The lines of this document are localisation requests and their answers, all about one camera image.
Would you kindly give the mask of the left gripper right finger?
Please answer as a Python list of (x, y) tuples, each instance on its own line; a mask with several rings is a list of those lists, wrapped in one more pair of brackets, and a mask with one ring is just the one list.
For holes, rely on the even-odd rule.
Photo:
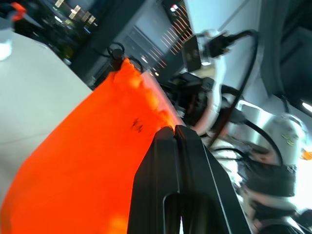
[(252, 234), (232, 182), (197, 133), (175, 128), (182, 176), (184, 234)]

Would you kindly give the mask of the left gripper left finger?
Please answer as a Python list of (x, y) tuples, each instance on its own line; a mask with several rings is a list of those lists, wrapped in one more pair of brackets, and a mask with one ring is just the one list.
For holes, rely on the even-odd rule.
[(179, 234), (177, 143), (170, 127), (159, 130), (133, 182), (127, 234)]

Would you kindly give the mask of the orange fabric pouch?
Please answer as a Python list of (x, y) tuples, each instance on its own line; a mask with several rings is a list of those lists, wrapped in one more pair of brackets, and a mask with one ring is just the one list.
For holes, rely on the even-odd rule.
[(134, 175), (172, 115), (129, 59), (23, 162), (0, 234), (126, 234)]

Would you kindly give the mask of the grey sneaker with white sole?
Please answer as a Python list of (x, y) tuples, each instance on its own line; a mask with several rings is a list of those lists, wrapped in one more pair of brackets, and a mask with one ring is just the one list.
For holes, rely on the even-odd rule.
[(41, 27), (27, 14), (19, 0), (0, 0), (0, 61), (7, 59), (12, 53), (12, 38), (15, 22), (26, 19), (32, 25)]

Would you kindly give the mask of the black pouch drawstring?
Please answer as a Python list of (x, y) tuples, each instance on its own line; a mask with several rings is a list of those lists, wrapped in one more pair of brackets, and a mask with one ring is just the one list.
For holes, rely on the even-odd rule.
[(112, 68), (112, 71), (119, 71), (124, 60), (128, 58), (130, 61), (134, 62), (135, 68), (143, 73), (144, 68), (141, 62), (133, 56), (126, 57), (125, 48), (121, 43), (113, 41), (111, 45), (107, 47), (107, 53), (108, 57), (110, 58), (110, 66)]

